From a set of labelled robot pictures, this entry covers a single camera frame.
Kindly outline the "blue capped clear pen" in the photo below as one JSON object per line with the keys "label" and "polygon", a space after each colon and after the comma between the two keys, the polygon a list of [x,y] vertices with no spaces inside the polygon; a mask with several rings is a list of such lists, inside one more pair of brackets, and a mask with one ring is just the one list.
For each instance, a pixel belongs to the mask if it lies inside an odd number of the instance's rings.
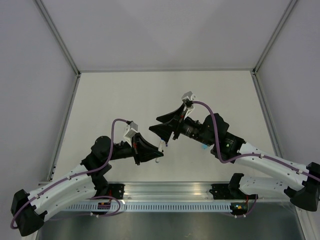
{"label": "blue capped clear pen", "polygon": [[[158,151],[163,153],[165,146],[166,146],[166,142],[163,139],[161,139],[159,142]],[[160,162],[159,158],[156,158],[155,163],[158,164],[159,162]]]}

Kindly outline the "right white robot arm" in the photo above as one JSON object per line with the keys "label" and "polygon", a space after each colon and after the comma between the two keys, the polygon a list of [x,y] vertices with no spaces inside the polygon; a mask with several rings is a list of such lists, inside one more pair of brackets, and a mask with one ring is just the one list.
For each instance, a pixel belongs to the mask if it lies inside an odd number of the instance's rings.
{"label": "right white robot arm", "polygon": [[177,110],[157,117],[159,124],[149,127],[163,141],[184,135],[211,147],[210,153],[222,164],[238,164],[266,174],[250,177],[234,173],[227,185],[234,199],[287,197],[296,207],[315,212],[320,201],[320,165],[295,163],[267,154],[228,131],[229,124],[201,102],[182,104]]}

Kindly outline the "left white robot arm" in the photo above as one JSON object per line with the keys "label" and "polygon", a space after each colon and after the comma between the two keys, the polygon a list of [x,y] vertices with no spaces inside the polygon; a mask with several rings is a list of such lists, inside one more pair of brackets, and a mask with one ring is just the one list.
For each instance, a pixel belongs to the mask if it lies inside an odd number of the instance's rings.
{"label": "left white robot arm", "polygon": [[77,202],[94,197],[104,199],[109,193],[104,175],[112,168],[108,160],[133,158],[139,165],[164,155],[139,132],[131,140],[132,143],[114,144],[108,136],[100,136],[85,159],[66,175],[30,192],[18,190],[10,208],[13,216],[10,227],[26,237]]}

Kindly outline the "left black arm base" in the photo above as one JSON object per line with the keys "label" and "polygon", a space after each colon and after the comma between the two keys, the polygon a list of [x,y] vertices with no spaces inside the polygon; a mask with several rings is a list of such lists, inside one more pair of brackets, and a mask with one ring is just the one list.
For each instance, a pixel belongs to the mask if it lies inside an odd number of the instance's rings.
{"label": "left black arm base", "polygon": [[122,183],[109,183],[103,176],[94,177],[92,179],[95,197],[111,196],[118,200],[122,200],[125,193],[125,185]]}

